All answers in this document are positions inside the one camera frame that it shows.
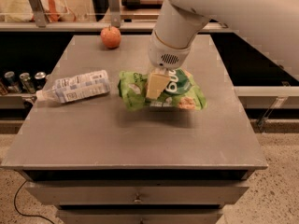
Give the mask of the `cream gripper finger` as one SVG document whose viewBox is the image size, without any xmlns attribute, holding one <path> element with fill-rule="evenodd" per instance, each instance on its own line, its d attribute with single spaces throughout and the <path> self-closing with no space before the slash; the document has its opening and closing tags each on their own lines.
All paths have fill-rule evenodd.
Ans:
<svg viewBox="0 0 299 224">
<path fill-rule="evenodd" d="M 148 99 L 157 99 L 170 82 L 170 76 L 151 73 L 149 75 L 147 94 Z"/>
</svg>

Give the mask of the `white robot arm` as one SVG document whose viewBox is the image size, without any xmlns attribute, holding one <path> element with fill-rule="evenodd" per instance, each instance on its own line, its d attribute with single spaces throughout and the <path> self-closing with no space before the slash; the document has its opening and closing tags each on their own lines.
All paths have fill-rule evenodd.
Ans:
<svg viewBox="0 0 299 224">
<path fill-rule="evenodd" d="M 197 33 L 211 20 L 299 76 L 299 0 L 164 0 L 150 37 L 150 63 L 181 67 Z"/>
</svg>

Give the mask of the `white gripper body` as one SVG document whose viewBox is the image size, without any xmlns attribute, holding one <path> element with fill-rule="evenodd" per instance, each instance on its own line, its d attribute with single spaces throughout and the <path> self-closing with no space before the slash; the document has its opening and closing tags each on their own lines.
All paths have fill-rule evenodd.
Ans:
<svg viewBox="0 0 299 224">
<path fill-rule="evenodd" d="M 148 55 L 150 63 L 159 68 L 177 69 L 180 68 L 191 48 L 174 49 L 165 45 L 155 32 L 152 32 L 149 39 Z"/>
</svg>

